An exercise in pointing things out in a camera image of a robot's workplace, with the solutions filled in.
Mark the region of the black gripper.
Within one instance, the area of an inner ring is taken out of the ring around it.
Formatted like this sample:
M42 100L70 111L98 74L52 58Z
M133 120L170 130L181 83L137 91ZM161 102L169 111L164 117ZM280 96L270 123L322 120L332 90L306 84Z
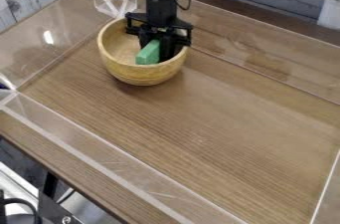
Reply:
M150 40L161 40L160 58L172 58L174 45L190 45L192 24L176 15L177 0L146 0L145 12L128 12L126 33L140 39L141 48Z

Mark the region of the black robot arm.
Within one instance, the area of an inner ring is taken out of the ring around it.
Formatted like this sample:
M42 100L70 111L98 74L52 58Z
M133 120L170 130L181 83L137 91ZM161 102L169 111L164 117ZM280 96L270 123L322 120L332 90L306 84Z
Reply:
M126 33L136 35L144 48L152 40L160 41L160 61L169 60L178 47L190 45L193 26L177 17L177 0L146 0L146 10L128 12Z

